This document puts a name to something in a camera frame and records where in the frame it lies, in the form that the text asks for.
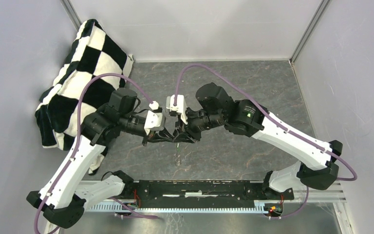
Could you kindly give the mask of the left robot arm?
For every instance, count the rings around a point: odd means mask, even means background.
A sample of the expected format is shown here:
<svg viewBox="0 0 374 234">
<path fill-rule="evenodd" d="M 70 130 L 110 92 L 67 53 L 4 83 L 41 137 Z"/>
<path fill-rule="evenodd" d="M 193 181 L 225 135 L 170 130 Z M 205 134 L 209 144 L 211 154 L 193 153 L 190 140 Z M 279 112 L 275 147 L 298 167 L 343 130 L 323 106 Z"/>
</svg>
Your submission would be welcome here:
<svg viewBox="0 0 374 234">
<path fill-rule="evenodd" d="M 27 201 L 57 228 L 70 228 L 92 206 L 105 199 L 133 194 L 133 179 L 122 171 L 85 189 L 78 189 L 90 165 L 111 141 L 122 132 L 142 137 L 144 142 L 155 133 L 165 132 L 163 108 L 158 102 L 149 104 L 146 117 L 135 112 L 140 103 L 137 93 L 119 88 L 95 112 L 79 121 L 78 134 L 56 173 L 39 191 L 31 191 Z"/>
</svg>

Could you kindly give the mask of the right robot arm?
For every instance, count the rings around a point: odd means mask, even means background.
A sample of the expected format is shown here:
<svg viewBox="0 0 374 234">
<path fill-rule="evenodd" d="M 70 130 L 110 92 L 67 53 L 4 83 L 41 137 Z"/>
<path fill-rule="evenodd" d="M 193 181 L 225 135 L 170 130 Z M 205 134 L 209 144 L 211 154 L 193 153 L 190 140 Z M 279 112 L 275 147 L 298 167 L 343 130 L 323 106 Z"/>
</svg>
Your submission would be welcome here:
<svg viewBox="0 0 374 234">
<path fill-rule="evenodd" d="M 248 99 L 233 100 L 225 89 L 215 83 L 202 86 L 196 92 L 201 109 L 187 107 L 183 95 L 167 98 L 170 115 L 178 116 L 174 138 L 201 139 L 203 131 L 223 126 L 227 131 L 267 142 L 298 159 L 298 162 L 279 171 L 266 174 L 262 194 L 276 198 L 287 189 L 305 185 L 316 190 L 327 190 L 337 179 L 339 166 L 328 154 L 341 155 L 343 145 L 315 139 L 287 125 L 266 108 L 257 108 Z"/>
</svg>

